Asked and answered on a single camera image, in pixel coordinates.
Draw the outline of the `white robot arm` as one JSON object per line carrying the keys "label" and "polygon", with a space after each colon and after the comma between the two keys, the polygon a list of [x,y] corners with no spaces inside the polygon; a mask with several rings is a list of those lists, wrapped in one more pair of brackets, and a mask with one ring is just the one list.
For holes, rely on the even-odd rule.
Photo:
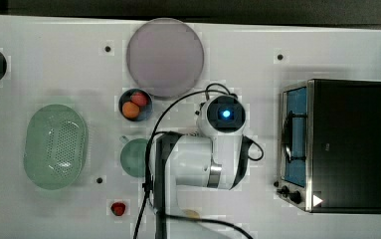
{"label": "white robot arm", "polygon": [[197,135],[169,131],[149,146],[155,239],[231,239],[189,218],[178,205],[177,188],[231,190],[245,177],[252,142],[244,136],[246,111],[233,96],[216,96],[201,107]]}

